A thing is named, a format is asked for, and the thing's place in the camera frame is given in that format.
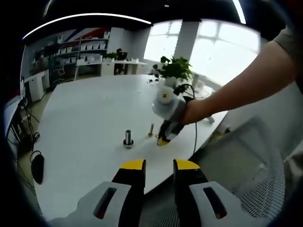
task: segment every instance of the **black ceiling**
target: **black ceiling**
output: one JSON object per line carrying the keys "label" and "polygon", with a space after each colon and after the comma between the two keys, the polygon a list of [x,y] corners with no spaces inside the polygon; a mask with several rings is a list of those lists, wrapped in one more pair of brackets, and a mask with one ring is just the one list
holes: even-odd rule
{"label": "black ceiling", "polygon": [[[23,17],[20,38],[48,21],[68,15],[91,12],[127,15],[151,21],[152,23],[173,19],[197,21],[201,18],[240,23],[232,0],[53,0],[46,16],[43,18],[47,3],[48,0],[45,2],[41,0],[37,2],[36,0],[27,1],[27,6],[32,5],[31,13]],[[284,27],[284,23],[277,13],[264,0],[240,0],[240,3],[247,26],[260,31],[262,37],[272,39]],[[25,41],[31,43],[41,37],[69,29],[101,26],[117,26],[134,31],[149,25],[117,17],[76,17],[39,29]]]}

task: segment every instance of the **green leaves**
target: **green leaves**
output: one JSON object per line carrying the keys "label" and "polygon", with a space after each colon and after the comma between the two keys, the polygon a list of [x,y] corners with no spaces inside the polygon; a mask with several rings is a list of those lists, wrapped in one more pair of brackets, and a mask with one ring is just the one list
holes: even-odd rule
{"label": "green leaves", "polygon": [[163,78],[175,77],[188,81],[191,71],[189,70],[190,64],[187,59],[182,57],[168,59],[165,56],[161,57],[162,69],[159,70]]}
{"label": "green leaves", "polygon": [[112,53],[106,53],[103,55],[103,58],[116,58],[117,54],[115,52]]}

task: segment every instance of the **black cable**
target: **black cable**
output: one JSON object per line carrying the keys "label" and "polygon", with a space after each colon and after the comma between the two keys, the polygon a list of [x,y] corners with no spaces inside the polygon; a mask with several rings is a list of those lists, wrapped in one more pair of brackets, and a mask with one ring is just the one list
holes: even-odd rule
{"label": "black cable", "polygon": [[[191,86],[191,84],[183,84],[183,86],[189,86],[191,87],[192,91],[193,91],[193,99],[195,99],[195,90],[193,88],[193,86]],[[197,122],[195,123],[195,130],[196,130],[196,136],[195,136],[195,146],[194,146],[194,152],[196,151],[196,145],[197,145],[197,136],[198,136],[198,129],[197,129]]]}
{"label": "black cable", "polygon": [[23,108],[24,108],[26,116],[27,116],[27,123],[28,123],[29,132],[30,132],[31,139],[32,139],[31,150],[33,152],[34,151],[34,144],[40,138],[40,133],[38,133],[38,132],[34,133],[34,128],[33,128],[33,125],[32,125],[32,119],[31,119],[31,117],[35,118],[35,120],[37,122],[39,122],[39,121],[36,119],[36,117],[34,117],[32,115],[32,109],[28,110],[27,103],[28,103],[28,101],[25,100],[25,104],[23,105]]}
{"label": "black cable", "polygon": [[30,161],[30,162],[33,162],[33,161],[31,161],[31,159],[32,159],[32,156],[33,156],[34,153],[39,153],[39,154],[41,154],[41,151],[40,151],[40,150],[35,150],[35,151],[30,155],[30,157],[29,157],[29,161]]}

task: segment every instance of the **computer mouse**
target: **computer mouse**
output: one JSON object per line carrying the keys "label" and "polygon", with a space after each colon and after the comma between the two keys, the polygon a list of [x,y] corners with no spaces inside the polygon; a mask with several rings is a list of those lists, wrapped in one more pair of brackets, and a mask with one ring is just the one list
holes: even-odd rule
{"label": "computer mouse", "polygon": [[32,175],[38,184],[42,184],[44,172],[44,157],[40,154],[36,155],[31,165]]}

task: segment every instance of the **hand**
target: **hand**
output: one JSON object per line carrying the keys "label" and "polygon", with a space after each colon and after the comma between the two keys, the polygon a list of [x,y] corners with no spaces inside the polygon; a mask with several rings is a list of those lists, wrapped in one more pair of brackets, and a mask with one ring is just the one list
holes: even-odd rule
{"label": "hand", "polygon": [[180,123],[187,125],[198,122],[211,115],[211,113],[208,113],[208,109],[205,100],[194,99],[186,104],[185,112],[180,119]]}

